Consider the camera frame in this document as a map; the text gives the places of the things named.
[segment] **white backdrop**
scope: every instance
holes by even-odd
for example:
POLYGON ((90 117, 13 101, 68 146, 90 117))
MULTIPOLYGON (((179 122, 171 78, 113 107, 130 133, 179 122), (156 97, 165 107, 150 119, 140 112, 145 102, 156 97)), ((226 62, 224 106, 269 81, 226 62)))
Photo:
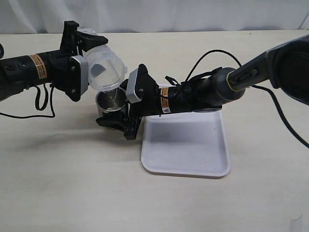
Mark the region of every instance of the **white backdrop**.
POLYGON ((1 0, 0 33, 309 29, 309 0, 1 0))

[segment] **metal cup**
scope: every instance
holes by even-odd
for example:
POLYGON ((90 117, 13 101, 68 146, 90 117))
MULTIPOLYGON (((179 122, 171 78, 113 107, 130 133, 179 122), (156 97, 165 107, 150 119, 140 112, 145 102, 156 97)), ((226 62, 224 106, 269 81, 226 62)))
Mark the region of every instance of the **metal cup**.
POLYGON ((96 96, 98 115, 116 111, 124 111, 126 105, 126 92, 122 88, 115 88, 108 92, 99 92, 96 96))

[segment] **white tray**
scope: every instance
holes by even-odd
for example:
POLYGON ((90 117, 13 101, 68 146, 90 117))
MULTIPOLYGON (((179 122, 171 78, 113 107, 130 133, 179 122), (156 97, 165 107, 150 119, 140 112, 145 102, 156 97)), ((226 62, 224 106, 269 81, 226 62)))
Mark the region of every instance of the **white tray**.
POLYGON ((141 162, 154 174, 225 176, 231 163, 221 111, 146 117, 141 162))

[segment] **white table surface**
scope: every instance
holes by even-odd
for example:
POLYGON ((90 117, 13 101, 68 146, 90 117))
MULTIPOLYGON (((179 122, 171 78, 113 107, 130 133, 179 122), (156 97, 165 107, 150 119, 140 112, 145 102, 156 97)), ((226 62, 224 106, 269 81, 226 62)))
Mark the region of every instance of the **white table surface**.
MULTIPOLYGON (((105 34, 128 66, 144 63, 164 84, 183 80, 197 59, 225 49, 249 61, 307 31, 105 34)), ((6 58, 56 50, 61 35, 0 35, 6 58)), ((234 61, 215 54, 197 72, 234 61)), ((309 138, 309 108, 275 91, 292 126, 309 138)), ((0 117, 2 232, 287 232, 303 213, 309 230, 309 150, 281 122, 270 96, 254 88, 223 107, 232 170, 222 179, 156 176, 140 162, 142 131, 126 141, 95 123, 96 92, 74 103, 55 91, 55 119, 0 117)), ((0 102, 29 115, 31 89, 0 102)))

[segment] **orange warning label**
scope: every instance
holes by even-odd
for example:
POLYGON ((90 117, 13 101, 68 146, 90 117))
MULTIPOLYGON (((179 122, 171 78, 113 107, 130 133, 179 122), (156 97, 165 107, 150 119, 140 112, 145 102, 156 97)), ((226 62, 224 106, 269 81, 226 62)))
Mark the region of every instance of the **orange warning label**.
MULTIPOLYGON (((162 88, 161 89, 161 95, 164 96, 164 97, 167 97, 169 95, 169 88, 162 88)), ((162 106, 162 108, 168 108, 169 107, 169 100, 161 97, 161 106, 162 106)))
POLYGON ((39 79, 47 78, 47 71, 42 58, 38 54, 29 56, 37 68, 39 79))

